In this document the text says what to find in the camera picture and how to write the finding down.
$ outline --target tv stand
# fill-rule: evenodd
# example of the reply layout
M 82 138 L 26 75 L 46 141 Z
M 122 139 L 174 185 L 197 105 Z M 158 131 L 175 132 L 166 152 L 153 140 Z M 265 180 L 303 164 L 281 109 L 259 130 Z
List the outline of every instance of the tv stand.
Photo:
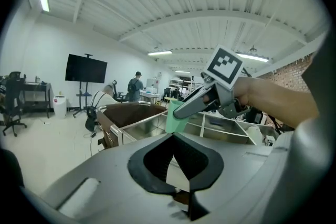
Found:
M 90 58 L 90 56 L 93 56 L 91 54 L 85 54 L 85 55 L 86 55 L 86 58 Z M 88 97 L 92 96 L 92 94 L 88 93 L 88 82 L 86 82 L 85 93 L 82 93 L 82 82 L 81 81 L 79 82 L 79 93 L 77 93 L 76 96 L 79 97 L 79 110 L 76 111 L 73 114 L 74 118 L 76 118 L 76 115 L 79 112 L 86 111 L 86 109 L 88 107 Z M 83 106 L 83 108 L 82 108 L 82 104 L 81 104 L 82 97 L 85 97 L 85 106 Z

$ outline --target brick wall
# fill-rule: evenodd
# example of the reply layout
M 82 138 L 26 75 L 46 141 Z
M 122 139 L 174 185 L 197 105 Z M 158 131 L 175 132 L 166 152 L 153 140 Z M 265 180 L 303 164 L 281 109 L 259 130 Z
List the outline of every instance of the brick wall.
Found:
M 271 80 L 275 84 L 293 89 L 296 91 L 308 92 L 309 89 L 306 83 L 303 81 L 301 75 L 305 69 L 310 65 L 312 60 L 312 55 L 304 57 L 304 59 L 299 59 L 289 65 L 281 67 L 273 72 L 264 74 L 260 76 L 261 79 Z M 274 127 L 272 120 L 267 117 L 266 125 L 271 125 Z

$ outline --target tv screen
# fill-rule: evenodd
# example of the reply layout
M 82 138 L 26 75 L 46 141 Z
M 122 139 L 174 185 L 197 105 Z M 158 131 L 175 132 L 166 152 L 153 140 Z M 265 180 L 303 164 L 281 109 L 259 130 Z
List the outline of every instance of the tv screen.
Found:
M 69 54 L 65 80 L 104 83 L 107 62 Z

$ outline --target green cup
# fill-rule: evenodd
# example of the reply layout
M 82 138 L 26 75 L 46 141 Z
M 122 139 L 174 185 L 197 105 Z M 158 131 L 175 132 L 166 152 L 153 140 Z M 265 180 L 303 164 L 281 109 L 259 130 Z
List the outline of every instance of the green cup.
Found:
M 189 118 L 179 120 L 175 118 L 173 115 L 174 110 L 177 109 L 182 104 L 183 104 L 182 101 L 170 101 L 169 108 L 168 108 L 167 122 L 166 122 L 166 132 L 167 133 L 184 131 L 184 128 Z

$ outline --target ceiling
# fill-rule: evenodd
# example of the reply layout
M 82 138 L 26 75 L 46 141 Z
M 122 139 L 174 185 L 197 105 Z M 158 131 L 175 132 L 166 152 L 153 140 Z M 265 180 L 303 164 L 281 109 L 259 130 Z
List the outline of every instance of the ceiling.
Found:
M 38 0 L 29 0 L 31 5 Z M 49 0 L 50 15 L 93 29 L 172 70 L 199 73 L 217 44 L 268 57 L 244 60 L 250 73 L 308 46 L 328 28 L 319 0 Z

